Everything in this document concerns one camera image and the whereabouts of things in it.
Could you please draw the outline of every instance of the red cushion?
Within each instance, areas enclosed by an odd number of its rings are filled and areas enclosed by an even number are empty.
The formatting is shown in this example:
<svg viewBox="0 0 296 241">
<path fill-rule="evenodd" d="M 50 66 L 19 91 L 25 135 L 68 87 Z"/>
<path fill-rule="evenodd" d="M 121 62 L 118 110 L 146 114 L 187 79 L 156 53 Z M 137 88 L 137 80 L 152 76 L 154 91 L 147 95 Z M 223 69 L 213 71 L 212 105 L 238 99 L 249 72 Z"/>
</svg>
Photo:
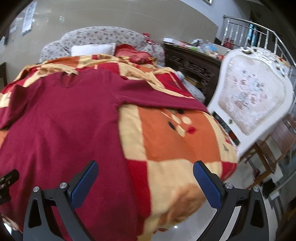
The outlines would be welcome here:
<svg viewBox="0 0 296 241">
<path fill-rule="evenodd" d="M 127 56 L 130 57 L 130 62 L 135 64 L 153 64 L 153 57 L 144 51 L 135 50 L 128 44 L 121 44 L 115 49 L 115 57 Z"/>
</svg>

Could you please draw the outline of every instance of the screw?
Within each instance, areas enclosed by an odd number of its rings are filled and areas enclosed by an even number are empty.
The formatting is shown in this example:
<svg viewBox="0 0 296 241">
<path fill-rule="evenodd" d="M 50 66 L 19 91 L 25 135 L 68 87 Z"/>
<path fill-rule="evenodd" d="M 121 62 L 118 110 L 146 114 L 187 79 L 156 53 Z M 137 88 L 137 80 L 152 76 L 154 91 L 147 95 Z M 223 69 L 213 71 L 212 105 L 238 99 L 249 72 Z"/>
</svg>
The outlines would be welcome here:
<svg viewBox="0 0 296 241">
<path fill-rule="evenodd" d="M 33 188 L 33 192 L 38 192 L 39 191 L 39 187 L 34 187 Z"/>
<path fill-rule="evenodd" d="M 65 188 L 65 187 L 67 187 L 67 183 L 61 183 L 61 184 L 59 185 L 59 187 L 63 189 L 63 188 Z"/>
<path fill-rule="evenodd" d="M 231 183 L 225 183 L 225 187 L 227 189 L 232 189 L 233 188 L 233 185 Z"/>
<path fill-rule="evenodd" d="M 259 187 L 257 187 L 257 186 L 253 187 L 253 190 L 254 190 L 255 192 L 259 192 L 259 191 L 260 191 Z"/>
</svg>

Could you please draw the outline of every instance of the maroon shirt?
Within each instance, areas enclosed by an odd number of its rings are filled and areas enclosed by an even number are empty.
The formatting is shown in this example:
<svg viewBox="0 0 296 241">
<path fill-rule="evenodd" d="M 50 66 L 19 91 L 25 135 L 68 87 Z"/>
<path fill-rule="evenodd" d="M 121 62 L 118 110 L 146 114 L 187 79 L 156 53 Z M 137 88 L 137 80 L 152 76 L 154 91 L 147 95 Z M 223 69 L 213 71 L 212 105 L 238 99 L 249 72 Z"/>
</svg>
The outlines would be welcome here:
<svg viewBox="0 0 296 241">
<path fill-rule="evenodd" d="M 0 128 L 11 126 L 0 150 L 0 176 L 17 169 L 12 200 L 0 212 L 23 225 L 34 186 L 69 182 L 89 160 L 99 175 L 77 213 L 96 240 L 136 240 L 137 206 L 118 133 L 122 104 L 206 111 L 195 99 L 154 90 L 103 69 L 59 72 L 15 86 Z"/>
</svg>

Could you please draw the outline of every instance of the white ornate chair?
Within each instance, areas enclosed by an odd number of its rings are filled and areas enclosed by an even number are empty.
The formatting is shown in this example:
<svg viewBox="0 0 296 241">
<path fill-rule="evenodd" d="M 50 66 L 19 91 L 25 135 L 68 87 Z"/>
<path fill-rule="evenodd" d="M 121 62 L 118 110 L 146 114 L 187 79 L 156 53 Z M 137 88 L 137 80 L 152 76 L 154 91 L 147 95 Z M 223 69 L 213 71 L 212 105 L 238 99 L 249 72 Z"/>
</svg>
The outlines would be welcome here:
<svg viewBox="0 0 296 241">
<path fill-rule="evenodd" d="M 241 48 L 230 51 L 223 60 L 207 108 L 239 140 L 241 157 L 287 114 L 292 99 L 292 84 L 276 55 L 267 49 Z"/>
</svg>

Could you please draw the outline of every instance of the blanket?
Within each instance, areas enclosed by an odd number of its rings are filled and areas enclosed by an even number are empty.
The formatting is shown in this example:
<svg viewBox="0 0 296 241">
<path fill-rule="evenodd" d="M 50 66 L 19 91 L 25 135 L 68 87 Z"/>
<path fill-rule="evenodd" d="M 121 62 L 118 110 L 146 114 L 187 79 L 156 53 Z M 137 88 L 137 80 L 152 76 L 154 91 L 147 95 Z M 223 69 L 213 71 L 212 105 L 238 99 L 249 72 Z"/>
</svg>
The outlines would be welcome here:
<svg viewBox="0 0 296 241">
<path fill-rule="evenodd" d="M 146 80 L 155 91 L 193 98 L 170 68 L 137 65 L 109 55 L 77 56 L 26 66 L 0 94 L 0 111 L 9 107 L 16 85 L 29 87 L 53 73 L 79 75 L 87 68 L 107 69 L 123 79 Z M 205 197 L 192 173 L 195 161 L 202 160 L 223 180 L 235 170 L 237 156 L 229 136 L 206 108 L 188 109 L 155 109 L 132 104 L 119 109 L 121 146 L 138 209 L 138 240 L 149 240 L 155 231 L 170 228 L 201 207 Z"/>
</svg>

